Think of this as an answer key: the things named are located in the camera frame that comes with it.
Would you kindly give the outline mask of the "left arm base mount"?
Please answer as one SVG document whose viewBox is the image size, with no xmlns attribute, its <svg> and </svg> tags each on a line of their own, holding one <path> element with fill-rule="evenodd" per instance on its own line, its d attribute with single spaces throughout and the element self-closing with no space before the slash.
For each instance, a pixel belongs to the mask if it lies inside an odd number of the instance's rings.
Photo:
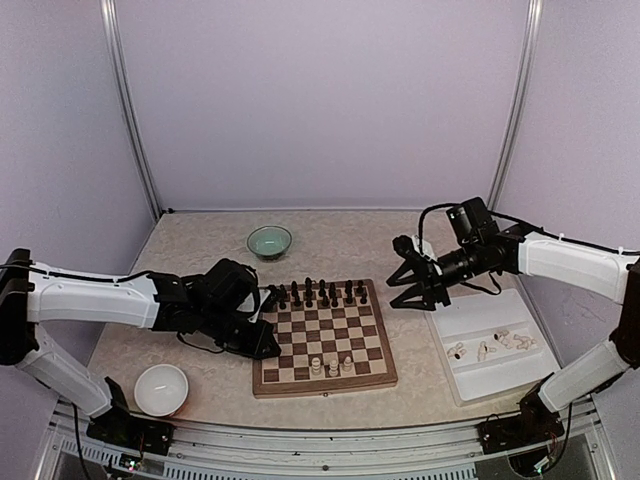
<svg viewBox="0 0 640 480">
<path fill-rule="evenodd" d="M 166 456 L 175 427 L 163 421 L 135 416 L 94 419 L 89 422 L 87 436 L 104 443 Z"/>
</svg>

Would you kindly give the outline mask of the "white chess bishop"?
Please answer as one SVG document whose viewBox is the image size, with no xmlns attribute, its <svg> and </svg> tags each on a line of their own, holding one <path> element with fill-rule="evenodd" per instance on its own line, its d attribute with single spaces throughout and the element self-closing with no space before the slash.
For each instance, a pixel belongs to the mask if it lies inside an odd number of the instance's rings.
<svg viewBox="0 0 640 480">
<path fill-rule="evenodd" d="M 339 363 L 337 360 L 331 360 L 328 366 L 327 374 L 329 377 L 337 377 L 339 373 Z"/>
</svg>

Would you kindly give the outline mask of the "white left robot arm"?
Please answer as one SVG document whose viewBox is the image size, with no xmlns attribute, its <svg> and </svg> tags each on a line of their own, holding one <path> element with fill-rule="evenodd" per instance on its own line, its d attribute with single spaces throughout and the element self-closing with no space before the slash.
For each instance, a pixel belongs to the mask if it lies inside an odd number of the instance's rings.
<svg viewBox="0 0 640 480">
<path fill-rule="evenodd" d="M 131 415 L 121 387 L 60 348 L 43 322 L 202 333 L 225 352 L 263 360 L 281 353 L 273 325 L 261 317 L 275 301 L 252 267 L 230 259 L 204 274 L 147 270 L 117 278 L 36 263 L 19 248 L 1 266 L 1 363 L 27 372 L 82 410 L 99 434 L 127 445 L 148 421 Z"/>
</svg>

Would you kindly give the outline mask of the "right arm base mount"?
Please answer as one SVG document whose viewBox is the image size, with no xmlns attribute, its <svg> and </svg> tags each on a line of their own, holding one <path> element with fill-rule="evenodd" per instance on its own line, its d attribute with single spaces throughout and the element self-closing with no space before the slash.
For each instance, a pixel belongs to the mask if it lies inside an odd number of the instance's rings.
<svg viewBox="0 0 640 480">
<path fill-rule="evenodd" d="M 565 434 L 562 421 L 553 417 L 547 423 L 529 424 L 523 415 L 491 416 L 476 426 L 485 455 L 527 447 Z"/>
</svg>

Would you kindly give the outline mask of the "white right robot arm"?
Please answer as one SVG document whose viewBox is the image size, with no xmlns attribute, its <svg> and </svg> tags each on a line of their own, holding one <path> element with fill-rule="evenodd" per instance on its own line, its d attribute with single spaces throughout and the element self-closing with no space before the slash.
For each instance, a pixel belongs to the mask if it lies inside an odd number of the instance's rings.
<svg viewBox="0 0 640 480">
<path fill-rule="evenodd" d="M 392 245 L 403 262 L 386 283 L 405 288 L 391 302 L 395 309 L 433 311 L 449 305 L 450 287 L 481 274 L 503 272 L 560 281 L 621 305 L 618 326 L 607 339 L 540 381 L 521 400 L 524 412 L 511 423 L 512 436 L 520 443 L 531 444 L 546 432 L 551 413 L 639 366 L 637 256 L 553 239 L 522 225 L 470 238 L 441 257 L 416 236 L 400 235 Z"/>
</svg>

